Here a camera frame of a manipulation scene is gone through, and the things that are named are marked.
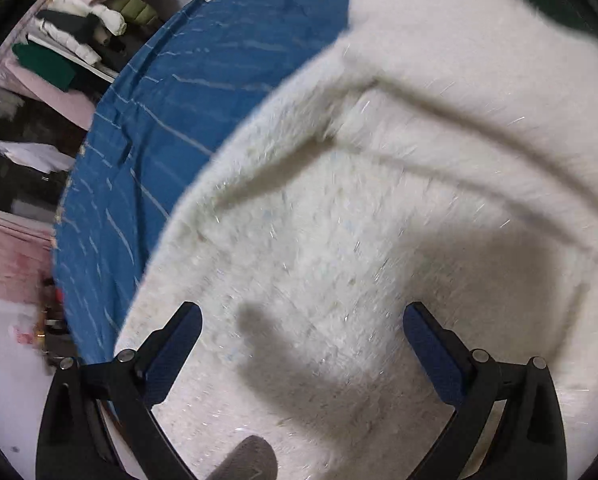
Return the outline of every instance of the black clamp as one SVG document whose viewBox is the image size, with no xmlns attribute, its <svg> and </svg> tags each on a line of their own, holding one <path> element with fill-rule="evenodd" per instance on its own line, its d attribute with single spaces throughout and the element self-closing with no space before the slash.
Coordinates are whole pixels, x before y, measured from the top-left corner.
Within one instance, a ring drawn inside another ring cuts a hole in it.
<svg viewBox="0 0 598 480">
<path fill-rule="evenodd" d="M 184 303 L 138 351 L 109 363 L 65 358 L 48 393 L 36 455 L 37 480 L 132 480 L 116 455 L 102 417 L 111 402 L 124 437 L 149 480 L 196 480 L 156 422 L 151 407 L 165 400 L 201 334 L 201 310 Z M 409 480 L 457 480 L 496 400 L 506 406 L 473 480 L 564 480 L 566 441 L 546 362 L 499 363 L 472 352 L 441 328 L 421 303 L 411 303 L 403 328 L 441 400 L 455 413 Z"/>
<path fill-rule="evenodd" d="M 39 431 L 37 480 L 132 480 L 116 455 L 102 418 L 112 403 L 137 462 L 150 480 L 196 480 L 153 417 L 201 334 L 201 310 L 184 303 L 137 351 L 109 363 L 65 358 L 54 375 Z"/>
<path fill-rule="evenodd" d="M 564 425 L 546 361 L 500 363 L 472 352 L 423 303 L 410 303 L 403 329 L 439 398 L 455 408 L 409 480 L 457 480 L 496 400 L 506 400 L 497 431 L 472 480 L 564 480 Z"/>
</svg>

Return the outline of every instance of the blue bedsheet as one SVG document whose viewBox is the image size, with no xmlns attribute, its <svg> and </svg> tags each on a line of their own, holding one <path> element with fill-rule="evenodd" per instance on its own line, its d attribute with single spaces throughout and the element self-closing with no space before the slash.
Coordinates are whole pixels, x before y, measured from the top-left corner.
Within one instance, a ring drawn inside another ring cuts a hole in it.
<svg viewBox="0 0 598 480">
<path fill-rule="evenodd" d="M 56 226 L 55 279 L 86 362 L 112 357 L 179 196 L 239 122 L 347 20 L 348 0 L 193 0 L 115 80 Z"/>
</svg>

